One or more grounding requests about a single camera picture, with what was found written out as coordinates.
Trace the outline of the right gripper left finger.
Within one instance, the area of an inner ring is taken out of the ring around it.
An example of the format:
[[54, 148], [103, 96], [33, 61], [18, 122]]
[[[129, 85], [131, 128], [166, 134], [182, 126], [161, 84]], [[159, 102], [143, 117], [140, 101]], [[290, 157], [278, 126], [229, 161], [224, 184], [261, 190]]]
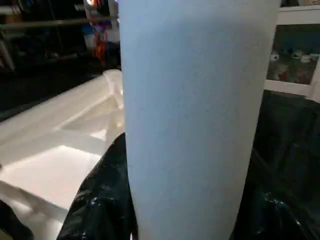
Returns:
[[138, 239], [124, 133], [111, 143], [81, 183], [57, 239]]

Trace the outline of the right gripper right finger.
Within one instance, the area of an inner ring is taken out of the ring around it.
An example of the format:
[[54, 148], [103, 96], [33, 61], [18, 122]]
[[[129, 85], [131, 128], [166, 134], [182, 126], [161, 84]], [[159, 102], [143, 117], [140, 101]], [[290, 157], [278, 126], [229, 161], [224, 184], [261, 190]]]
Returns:
[[275, 171], [251, 152], [233, 240], [318, 240], [320, 223]]

